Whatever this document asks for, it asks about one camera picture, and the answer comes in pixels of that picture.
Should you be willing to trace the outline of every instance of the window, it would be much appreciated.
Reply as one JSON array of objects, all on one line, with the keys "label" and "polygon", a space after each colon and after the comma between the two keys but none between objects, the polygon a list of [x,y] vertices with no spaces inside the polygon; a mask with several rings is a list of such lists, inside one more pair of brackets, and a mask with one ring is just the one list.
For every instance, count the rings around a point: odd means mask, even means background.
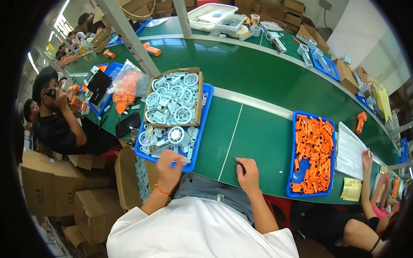
[{"label": "window", "polygon": [[61,14],[56,20],[55,28],[62,35],[67,37],[70,31],[73,31],[72,26],[66,21],[66,18]]}]

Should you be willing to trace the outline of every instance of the green workbench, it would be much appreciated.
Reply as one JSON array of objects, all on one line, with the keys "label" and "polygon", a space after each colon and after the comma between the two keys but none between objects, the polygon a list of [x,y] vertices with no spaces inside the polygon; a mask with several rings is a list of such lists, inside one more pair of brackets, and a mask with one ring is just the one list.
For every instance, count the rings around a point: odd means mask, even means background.
[{"label": "green workbench", "polygon": [[[341,121],[355,130],[357,114],[365,109],[331,80],[297,65],[297,59],[301,57],[296,53],[298,44],[290,34],[284,33],[287,39],[282,40],[289,49],[286,54],[293,57],[293,60],[272,53],[274,50],[268,41],[265,38],[261,40],[261,37],[246,40],[247,43],[257,45],[257,49],[250,45],[238,45],[239,40],[225,39],[227,42],[219,42],[216,37],[211,37],[211,40],[205,37],[177,38],[176,34],[181,33],[180,26],[177,19],[173,18],[160,26],[145,28],[138,36],[151,46],[161,49],[161,55],[152,57],[161,73],[175,68],[199,67],[204,74],[204,82],[215,87],[194,173],[239,186],[235,157],[252,158],[256,160],[260,171],[262,192],[287,197],[285,190],[291,162],[292,122],[291,118],[280,115],[277,110],[290,113],[302,110],[333,120],[336,128]],[[193,33],[208,34],[196,30]],[[125,59],[139,67],[124,45],[111,46],[109,49],[116,55],[114,59],[91,53],[83,57],[85,62],[68,63],[66,69],[70,73],[85,73],[93,65],[124,63]],[[270,105],[271,110],[248,102],[250,97],[256,98],[256,102],[262,101]],[[144,105],[140,99],[134,104]],[[143,108],[138,113],[143,119]],[[108,118],[102,128],[114,134],[115,125],[119,122],[114,104],[102,119],[106,116]],[[100,123],[93,113],[86,117]],[[120,119],[125,117],[127,115],[122,114]],[[384,163],[394,164],[396,149],[382,125],[369,113],[359,137]],[[380,166],[373,163],[372,188],[379,170]],[[339,198],[344,177],[344,174],[336,171],[334,186],[328,196],[304,200],[356,204]]]}]

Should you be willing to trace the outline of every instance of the pink shirt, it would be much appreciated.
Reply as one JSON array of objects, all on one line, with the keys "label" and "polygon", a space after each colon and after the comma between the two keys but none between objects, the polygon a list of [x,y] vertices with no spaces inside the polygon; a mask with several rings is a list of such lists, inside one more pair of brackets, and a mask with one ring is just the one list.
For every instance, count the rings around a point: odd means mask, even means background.
[{"label": "pink shirt", "polygon": [[373,206],[373,211],[374,213],[377,215],[377,218],[379,218],[379,220],[381,220],[382,218],[384,218],[387,214],[389,214],[384,208],[382,208],[381,210],[374,205]]}]

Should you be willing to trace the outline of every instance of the white plastic container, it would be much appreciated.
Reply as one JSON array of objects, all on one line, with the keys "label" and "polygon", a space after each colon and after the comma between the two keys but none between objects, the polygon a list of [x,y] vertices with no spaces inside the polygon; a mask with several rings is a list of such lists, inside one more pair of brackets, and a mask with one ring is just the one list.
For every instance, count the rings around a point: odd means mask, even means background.
[{"label": "white plastic container", "polygon": [[[206,15],[210,12],[214,12],[216,10],[223,10],[225,11],[220,19],[215,20],[214,22],[201,22],[201,21],[194,21],[197,17],[201,17],[202,15]],[[238,11],[238,7],[232,5],[222,5],[222,4],[205,4],[200,7],[197,7],[188,13],[189,25],[192,29],[211,32],[214,26],[222,19],[224,19],[229,14],[234,14]]]},{"label": "white plastic container", "polygon": [[[224,19],[218,21],[215,25],[215,29],[219,30],[221,33],[232,34],[236,32],[241,25],[244,23],[246,15],[243,14],[228,14]],[[235,19],[238,20],[238,24],[233,26],[222,25],[222,23],[227,19]]]}]

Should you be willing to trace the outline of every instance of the jeans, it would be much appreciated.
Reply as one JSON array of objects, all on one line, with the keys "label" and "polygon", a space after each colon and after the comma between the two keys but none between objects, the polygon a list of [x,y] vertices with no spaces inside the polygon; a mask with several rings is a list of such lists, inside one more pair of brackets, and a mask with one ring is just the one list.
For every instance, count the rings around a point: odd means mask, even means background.
[{"label": "jeans", "polygon": [[179,199],[185,196],[220,201],[240,212],[251,225],[254,223],[251,202],[241,188],[205,178],[195,173],[186,173],[182,177],[179,189],[173,198]]}]

